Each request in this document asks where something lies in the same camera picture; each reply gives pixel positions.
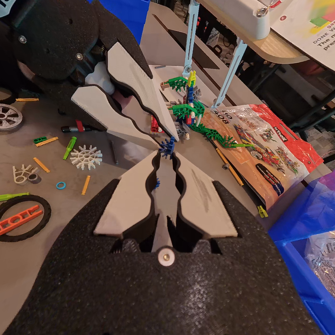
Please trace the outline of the block picture instruction sheet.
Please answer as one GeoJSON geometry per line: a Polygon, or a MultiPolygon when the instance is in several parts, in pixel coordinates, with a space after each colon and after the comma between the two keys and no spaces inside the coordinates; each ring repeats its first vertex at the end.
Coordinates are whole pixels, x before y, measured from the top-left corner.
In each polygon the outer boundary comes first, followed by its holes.
{"type": "Polygon", "coordinates": [[[335,1],[282,1],[271,9],[271,29],[310,59],[335,70],[335,1]]]}

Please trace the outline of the orange red toy package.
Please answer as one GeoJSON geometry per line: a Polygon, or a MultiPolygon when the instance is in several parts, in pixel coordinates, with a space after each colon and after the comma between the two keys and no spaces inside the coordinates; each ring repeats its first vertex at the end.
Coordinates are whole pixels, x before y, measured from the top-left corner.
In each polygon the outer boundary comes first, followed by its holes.
{"type": "Polygon", "coordinates": [[[291,187],[323,163],[311,144],[302,140],[266,104],[205,110],[202,124],[221,136],[251,147],[223,148],[214,142],[269,210],[291,187]]]}

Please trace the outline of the orange bar connector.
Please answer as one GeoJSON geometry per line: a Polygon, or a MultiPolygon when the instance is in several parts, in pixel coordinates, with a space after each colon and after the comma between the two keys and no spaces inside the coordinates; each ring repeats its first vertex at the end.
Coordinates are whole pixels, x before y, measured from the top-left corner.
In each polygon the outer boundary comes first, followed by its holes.
{"type": "Polygon", "coordinates": [[[9,218],[2,220],[0,222],[0,235],[5,235],[16,228],[19,228],[23,224],[44,214],[44,212],[42,210],[39,210],[39,208],[39,205],[35,205],[9,218]]]}

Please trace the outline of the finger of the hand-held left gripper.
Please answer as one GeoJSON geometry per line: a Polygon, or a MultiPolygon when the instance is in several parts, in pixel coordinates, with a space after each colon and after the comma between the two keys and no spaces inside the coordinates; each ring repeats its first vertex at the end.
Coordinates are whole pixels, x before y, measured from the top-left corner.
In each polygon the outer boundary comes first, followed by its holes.
{"type": "Polygon", "coordinates": [[[108,133],[139,146],[160,146],[152,136],[141,131],[133,119],[123,115],[111,97],[99,86],[79,87],[71,100],[106,128],[108,133]]]}
{"type": "Polygon", "coordinates": [[[178,133],[167,107],[162,106],[159,89],[130,53],[117,41],[108,51],[106,67],[112,81],[134,96],[142,110],[152,115],[159,127],[178,142],[178,133]]]}

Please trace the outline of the long lime green rod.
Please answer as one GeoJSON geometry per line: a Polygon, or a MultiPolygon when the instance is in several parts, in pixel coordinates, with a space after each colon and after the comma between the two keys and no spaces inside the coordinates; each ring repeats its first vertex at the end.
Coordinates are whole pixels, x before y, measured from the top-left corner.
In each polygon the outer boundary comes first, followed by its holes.
{"type": "Polygon", "coordinates": [[[25,193],[18,193],[18,194],[2,194],[0,195],[0,201],[8,201],[10,199],[19,197],[19,196],[26,196],[26,195],[30,195],[29,192],[25,192],[25,193]]]}

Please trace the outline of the short lime green rod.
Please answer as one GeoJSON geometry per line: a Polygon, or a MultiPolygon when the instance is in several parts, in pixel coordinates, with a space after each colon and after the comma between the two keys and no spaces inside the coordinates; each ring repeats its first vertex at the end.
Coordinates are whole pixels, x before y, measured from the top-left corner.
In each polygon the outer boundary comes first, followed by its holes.
{"type": "Polygon", "coordinates": [[[75,136],[72,136],[67,147],[66,147],[66,151],[65,154],[63,155],[63,160],[66,160],[70,154],[70,152],[73,150],[73,147],[76,143],[77,138],[75,136]]]}

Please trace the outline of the black rubber tyre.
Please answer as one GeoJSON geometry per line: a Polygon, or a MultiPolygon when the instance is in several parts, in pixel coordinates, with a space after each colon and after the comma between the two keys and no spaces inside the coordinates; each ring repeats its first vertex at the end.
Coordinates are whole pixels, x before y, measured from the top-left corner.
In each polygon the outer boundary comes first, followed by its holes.
{"type": "Polygon", "coordinates": [[[18,242],[18,241],[24,241],[27,238],[30,238],[40,232],[48,223],[50,216],[51,216],[51,207],[49,203],[44,199],[36,195],[26,195],[26,196],[19,196],[13,199],[10,199],[6,201],[5,203],[2,203],[0,206],[0,217],[6,213],[11,207],[15,206],[18,203],[22,202],[28,202],[28,201],[34,201],[39,203],[39,210],[42,210],[44,212],[43,218],[39,222],[39,224],[31,229],[30,231],[17,235],[17,236],[9,236],[8,234],[1,235],[0,241],[2,242],[18,242]]]}

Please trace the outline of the clear plastic parts bag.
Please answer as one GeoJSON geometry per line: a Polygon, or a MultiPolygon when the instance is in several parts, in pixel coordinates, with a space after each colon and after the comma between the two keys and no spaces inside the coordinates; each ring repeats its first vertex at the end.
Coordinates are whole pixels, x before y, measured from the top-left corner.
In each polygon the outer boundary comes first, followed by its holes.
{"type": "Polygon", "coordinates": [[[310,236],[304,254],[310,269],[335,297],[335,231],[310,236]]]}

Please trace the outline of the colourful construction toy model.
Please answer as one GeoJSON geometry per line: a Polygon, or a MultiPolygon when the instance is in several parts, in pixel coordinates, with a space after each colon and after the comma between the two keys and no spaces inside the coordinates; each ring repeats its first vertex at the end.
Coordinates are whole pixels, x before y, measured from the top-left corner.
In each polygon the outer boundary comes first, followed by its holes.
{"type": "Polygon", "coordinates": [[[195,132],[203,134],[208,140],[218,141],[219,144],[224,148],[239,148],[239,147],[253,147],[253,144],[239,144],[232,136],[222,136],[217,130],[207,128],[204,124],[200,123],[204,116],[205,107],[196,98],[195,84],[196,84],[196,72],[190,71],[188,77],[174,77],[167,81],[160,83],[162,90],[171,88],[176,92],[181,92],[182,89],[185,91],[185,103],[172,105],[168,109],[172,111],[177,121],[181,121],[183,125],[190,127],[195,132]]]}

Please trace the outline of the white wooden book stand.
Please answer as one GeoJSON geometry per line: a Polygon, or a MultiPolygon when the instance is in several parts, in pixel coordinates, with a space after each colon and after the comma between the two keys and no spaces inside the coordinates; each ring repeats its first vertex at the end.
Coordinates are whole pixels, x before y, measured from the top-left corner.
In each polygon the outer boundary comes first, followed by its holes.
{"type": "Polygon", "coordinates": [[[296,64],[309,58],[296,46],[270,29],[270,8],[261,1],[190,1],[186,54],[192,55],[199,7],[210,13],[210,26],[224,25],[258,56],[273,64],[296,64]]]}

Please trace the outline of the white snowflake connector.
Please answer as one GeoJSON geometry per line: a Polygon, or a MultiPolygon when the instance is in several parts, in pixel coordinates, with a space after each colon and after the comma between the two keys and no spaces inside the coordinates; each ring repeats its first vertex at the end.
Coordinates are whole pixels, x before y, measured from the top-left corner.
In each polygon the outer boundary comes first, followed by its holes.
{"type": "Polygon", "coordinates": [[[83,147],[79,146],[79,149],[74,149],[70,153],[70,161],[72,165],[76,166],[77,169],[88,170],[95,169],[96,165],[100,165],[102,162],[102,153],[100,150],[97,150],[96,147],[90,145],[89,148],[86,148],[86,145],[83,147]]]}

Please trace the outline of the silver spoked wheel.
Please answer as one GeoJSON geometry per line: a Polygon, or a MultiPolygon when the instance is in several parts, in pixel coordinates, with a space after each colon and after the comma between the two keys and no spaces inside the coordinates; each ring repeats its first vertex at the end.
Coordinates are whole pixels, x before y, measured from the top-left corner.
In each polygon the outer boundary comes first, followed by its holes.
{"type": "Polygon", "coordinates": [[[23,115],[16,108],[0,104],[0,131],[9,132],[21,126],[23,122],[23,115]]]}

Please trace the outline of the grey metal pin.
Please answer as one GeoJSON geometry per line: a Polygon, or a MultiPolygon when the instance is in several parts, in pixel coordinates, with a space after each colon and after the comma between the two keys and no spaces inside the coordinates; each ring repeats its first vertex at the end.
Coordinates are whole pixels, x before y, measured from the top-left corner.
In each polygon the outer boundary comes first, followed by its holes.
{"type": "Polygon", "coordinates": [[[110,140],[110,145],[111,145],[111,152],[112,152],[112,157],[114,160],[115,165],[119,165],[119,161],[116,155],[116,149],[115,149],[115,145],[114,142],[112,140],[110,140]]]}

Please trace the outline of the blue plastic bin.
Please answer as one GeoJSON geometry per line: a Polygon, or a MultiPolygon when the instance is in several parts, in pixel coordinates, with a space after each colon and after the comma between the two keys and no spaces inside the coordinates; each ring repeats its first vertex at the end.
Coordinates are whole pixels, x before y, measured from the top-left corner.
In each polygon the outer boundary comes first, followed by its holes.
{"type": "Polygon", "coordinates": [[[128,27],[140,44],[150,1],[100,0],[100,3],[128,27]]]}
{"type": "Polygon", "coordinates": [[[335,172],[305,188],[269,235],[279,249],[296,290],[324,334],[335,334],[335,300],[305,261],[310,236],[335,230],[335,172]]]}

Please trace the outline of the ivory fan connector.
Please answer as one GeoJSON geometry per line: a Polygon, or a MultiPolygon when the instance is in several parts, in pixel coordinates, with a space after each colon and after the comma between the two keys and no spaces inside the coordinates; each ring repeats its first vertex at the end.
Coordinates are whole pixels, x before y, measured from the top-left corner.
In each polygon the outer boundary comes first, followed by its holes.
{"type": "Polygon", "coordinates": [[[22,164],[20,168],[12,167],[14,182],[20,186],[28,183],[27,177],[32,173],[38,173],[39,168],[33,168],[32,165],[25,166],[22,164]]]}

